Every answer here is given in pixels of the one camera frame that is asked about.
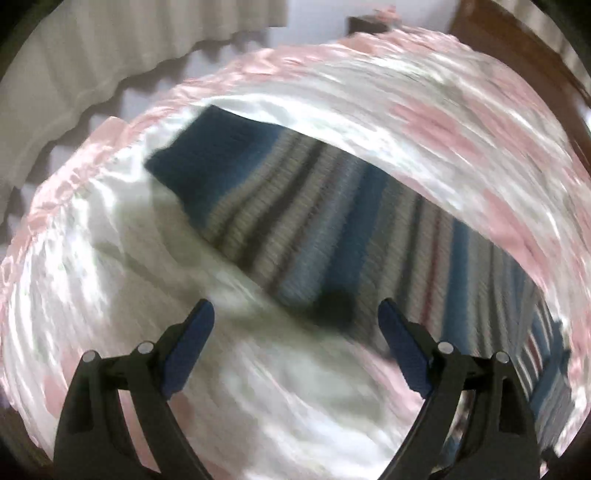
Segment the pink satin fabric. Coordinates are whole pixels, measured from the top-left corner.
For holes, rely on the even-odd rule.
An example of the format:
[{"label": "pink satin fabric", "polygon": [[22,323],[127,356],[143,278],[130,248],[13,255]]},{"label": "pink satin fabric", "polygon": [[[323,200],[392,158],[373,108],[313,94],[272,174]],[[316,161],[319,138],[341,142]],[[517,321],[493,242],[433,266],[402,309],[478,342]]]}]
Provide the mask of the pink satin fabric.
[{"label": "pink satin fabric", "polygon": [[[200,99],[228,93],[239,85],[306,75],[307,67],[315,62],[363,57],[366,54],[386,56],[400,51],[452,50],[469,51],[470,49],[449,35],[420,29],[396,30],[380,36],[358,34],[328,45],[280,47],[276,50],[264,49],[244,55],[214,75],[183,82],[173,88],[167,98],[147,110],[129,125],[120,119],[109,118],[89,136],[72,158],[39,188],[29,214],[23,218],[22,225],[7,251],[0,266],[0,327],[2,333],[0,348],[2,337],[7,333],[8,300],[13,286],[19,280],[22,262],[29,246],[35,241],[37,235],[47,228],[52,215],[70,200],[72,194],[79,187],[100,172],[101,166],[108,162],[114,153],[132,143],[141,132],[156,124],[160,119]],[[527,103],[544,113],[548,112],[545,104],[517,74],[508,72],[508,69],[499,68],[498,71],[495,69],[493,76],[499,85],[511,93],[512,100],[515,102]],[[419,103],[413,104],[410,108],[398,104],[388,105],[386,108],[404,118],[407,121],[406,128],[412,130],[413,135],[421,136],[424,143],[430,148],[451,150],[459,156],[471,160],[475,167],[478,167],[479,162],[486,161],[479,156],[478,147],[467,138],[458,135],[458,132],[454,130],[453,123],[448,122],[441,112]],[[537,146],[528,138],[513,135],[510,124],[499,121],[498,117],[490,115],[490,112],[482,109],[477,105],[477,102],[475,102],[473,110],[483,124],[503,139],[508,150],[525,149],[530,151],[533,160],[540,168],[546,166],[547,157],[539,152]],[[424,126],[425,122],[430,123],[429,128]],[[580,164],[575,163],[575,168],[568,174],[572,177],[573,184],[578,184],[581,188],[589,188],[589,178]],[[414,180],[400,180],[416,191],[424,193],[424,189]],[[546,287],[552,258],[547,258],[537,248],[531,232],[501,198],[492,193],[485,194],[488,196],[489,202],[487,211],[489,228],[483,233],[513,255],[538,285],[542,288]],[[589,214],[583,205],[574,205],[574,208],[580,212],[580,217],[583,219],[583,234],[588,240],[588,245],[591,245]],[[561,255],[559,249],[557,249],[556,255]],[[591,308],[587,313],[587,319],[591,322]],[[569,370],[569,377],[574,382],[580,382],[582,378],[581,359],[591,349],[589,329],[581,328],[579,325],[577,323],[573,327],[573,361]],[[72,365],[75,367],[80,354],[81,352],[75,352],[70,359],[63,359],[62,366],[66,378],[70,377],[66,372],[72,370]],[[371,354],[368,352],[362,353],[367,364],[373,365],[370,370],[374,376],[379,377],[378,381],[389,382],[396,395],[400,395],[402,390],[407,390],[402,389],[402,385],[405,384],[399,371],[389,370],[385,373],[384,369],[379,366],[379,362],[370,356]],[[3,375],[0,375],[0,385],[3,386],[9,397],[10,392],[4,382]],[[51,381],[48,380],[46,385],[47,409],[54,415],[57,415],[61,410],[65,396],[63,389],[58,391],[56,388],[56,385],[51,384]],[[410,399],[410,404],[418,411],[420,403],[417,398]],[[128,407],[129,404],[124,402],[126,411],[128,411]],[[175,410],[178,419],[189,419],[190,417],[190,415],[183,413],[182,400],[177,407],[173,405],[173,410]],[[139,438],[137,431],[134,427],[131,429],[136,442],[136,439]]]}]

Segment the white wall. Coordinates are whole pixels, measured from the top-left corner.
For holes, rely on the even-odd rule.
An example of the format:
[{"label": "white wall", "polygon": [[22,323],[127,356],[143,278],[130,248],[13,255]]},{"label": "white wall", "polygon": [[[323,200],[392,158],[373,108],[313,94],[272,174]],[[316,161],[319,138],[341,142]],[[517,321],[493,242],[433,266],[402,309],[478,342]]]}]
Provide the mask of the white wall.
[{"label": "white wall", "polygon": [[273,28],[271,46],[323,43],[346,35],[347,17],[395,5],[402,21],[413,27],[447,31],[459,0],[288,0],[286,28]]}]

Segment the wooden furniture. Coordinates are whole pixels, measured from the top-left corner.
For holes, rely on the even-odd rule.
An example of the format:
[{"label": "wooden furniture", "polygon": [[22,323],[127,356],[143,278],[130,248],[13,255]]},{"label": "wooden furniture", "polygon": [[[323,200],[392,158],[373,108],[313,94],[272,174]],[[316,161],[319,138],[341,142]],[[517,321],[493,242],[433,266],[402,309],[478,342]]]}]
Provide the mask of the wooden furniture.
[{"label": "wooden furniture", "polygon": [[[591,98],[560,56],[492,0],[462,0],[451,34],[519,73],[562,124],[591,174]],[[547,459],[544,480],[591,478],[591,416],[560,458]]]},{"label": "wooden furniture", "polygon": [[384,33],[389,30],[385,23],[377,20],[373,15],[363,15],[361,17],[349,17],[348,18],[348,33],[347,35],[353,35],[357,32],[371,33]]}]

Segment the satin cloth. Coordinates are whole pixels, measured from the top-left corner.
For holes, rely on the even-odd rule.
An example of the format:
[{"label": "satin cloth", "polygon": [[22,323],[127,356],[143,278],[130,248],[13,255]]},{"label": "satin cloth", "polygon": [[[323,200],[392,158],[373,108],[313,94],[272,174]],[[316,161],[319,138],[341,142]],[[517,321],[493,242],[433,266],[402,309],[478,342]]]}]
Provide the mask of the satin cloth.
[{"label": "satin cloth", "polygon": [[588,412],[591,182],[517,74],[405,30],[243,56],[130,125],[107,120],[40,187],[1,267],[0,380],[46,452],[81,353],[156,340],[201,297],[217,324],[171,407],[216,478],[377,478],[420,408],[395,365],[297,327],[144,170],[210,104],[375,164],[513,255],[573,348],[568,445]]}]

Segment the wrinkled fabric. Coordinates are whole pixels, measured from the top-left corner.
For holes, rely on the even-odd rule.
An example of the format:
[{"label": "wrinkled fabric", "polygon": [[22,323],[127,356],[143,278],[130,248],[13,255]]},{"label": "wrinkled fabric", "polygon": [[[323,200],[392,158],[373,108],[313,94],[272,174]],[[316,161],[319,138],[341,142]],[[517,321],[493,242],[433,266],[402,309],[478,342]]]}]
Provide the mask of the wrinkled fabric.
[{"label": "wrinkled fabric", "polygon": [[507,352],[540,450],[556,443],[573,409],[560,327],[519,264],[465,223],[351,154],[215,106],[145,166],[202,238],[308,322],[389,356],[377,317],[392,298],[463,354]]},{"label": "wrinkled fabric", "polygon": [[[182,396],[171,405],[199,456],[231,478],[377,478],[420,399],[411,392],[405,393],[410,404],[392,398],[365,371],[354,346],[302,330],[202,244],[174,196],[143,172],[146,151],[151,148],[143,142],[134,144],[74,194],[70,204],[76,207],[53,217],[15,289],[24,285],[27,270],[59,258],[46,271],[51,278],[44,274],[26,295],[29,302],[11,310],[38,311],[32,337],[27,339],[28,327],[15,322],[16,315],[8,319],[31,353],[20,363],[14,344],[4,346],[5,361],[14,362],[7,365],[11,392],[21,401],[27,395],[37,399],[20,411],[26,416],[38,399],[53,402],[44,415],[30,418],[43,447],[53,448],[59,391],[82,351],[129,352],[140,339],[156,340],[206,297],[215,305],[216,326]],[[137,163],[130,161],[134,157]],[[60,292],[46,297],[42,283]],[[67,320],[58,323],[57,317]],[[37,385],[19,385],[25,367]],[[148,452],[142,453],[145,459]]]}]

